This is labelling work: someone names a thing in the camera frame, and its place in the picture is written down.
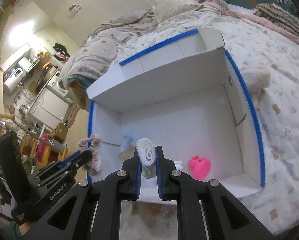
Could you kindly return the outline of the person's left hand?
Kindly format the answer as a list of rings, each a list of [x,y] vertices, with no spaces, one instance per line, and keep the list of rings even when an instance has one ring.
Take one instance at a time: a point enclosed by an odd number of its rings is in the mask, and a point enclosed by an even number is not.
[[[18,240],[35,224],[35,222],[25,222],[22,225],[18,225],[15,221],[12,221],[7,226],[1,228],[1,233],[4,239]]]

